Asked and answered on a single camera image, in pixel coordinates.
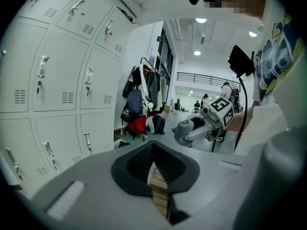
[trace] black cable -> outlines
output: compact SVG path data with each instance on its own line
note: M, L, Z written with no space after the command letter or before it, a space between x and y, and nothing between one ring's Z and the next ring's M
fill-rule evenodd
M240 137L241 137L241 134L243 132L243 129L244 129L244 126L245 126L245 122L246 122L246 117L248 115L248 94L246 93L246 89L245 89L245 86L244 86L244 83L242 81L241 78L239 78L239 81L242 85L242 88L244 90L244 94L245 94L245 111L244 111L244 118L243 118L243 123L242 123L242 126L240 128L240 131L239 131L239 134L238 134L238 137L236 138L236 145L235 145L235 150L236 150L236 146L238 145L238 142L240 140Z

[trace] railing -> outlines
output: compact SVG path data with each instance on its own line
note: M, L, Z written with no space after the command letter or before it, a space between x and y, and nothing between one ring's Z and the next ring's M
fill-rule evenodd
M213 76L201 75L201 74L178 72L177 81L203 83L203 84L209 84L209 85L214 85L218 87L222 87L225 82L228 82L232 88L236 88L241 91L241 83L239 82L217 78Z

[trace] locker door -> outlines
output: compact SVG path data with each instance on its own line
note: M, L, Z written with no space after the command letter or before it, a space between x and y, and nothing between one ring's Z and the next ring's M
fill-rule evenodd
M96 39L96 44L121 57L132 31L129 21L119 11L115 10Z
M112 108L116 101L120 62L93 48L84 73L81 109Z
M53 177L38 151L29 118L0 120L0 150L20 182L33 189Z
M50 35L36 71L34 111L76 109L78 78L87 47L87 44L58 32Z
M83 158L77 136L76 115L38 117L35 118L35 124L41 146L56 172L63 172Z
M28 0L22 7L19 17L52 23L57 14L70 2L71 0Z
M27 112L34 57L46 29L13 23L0 45L0 112Z
M112 149L111 116L111 113L81 114L83 144L88 155Z
M75 0L57 26L91 40L111 8L106 0Z

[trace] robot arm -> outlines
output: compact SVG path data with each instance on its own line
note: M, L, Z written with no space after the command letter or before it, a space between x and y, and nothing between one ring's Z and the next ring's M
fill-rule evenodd
M193 140L205 137L215 140L234 117L233 105L223 97L205 105L200 113L190 115L172 129L175 140L191 147Z

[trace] red bag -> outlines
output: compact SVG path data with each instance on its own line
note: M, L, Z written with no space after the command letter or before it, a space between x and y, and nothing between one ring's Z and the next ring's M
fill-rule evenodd
M135 130L137 132L140 132L142 134L145 134L146 132L146 116L139 116L137 117L133 122L130 122L128 125L128 128L131 130Z

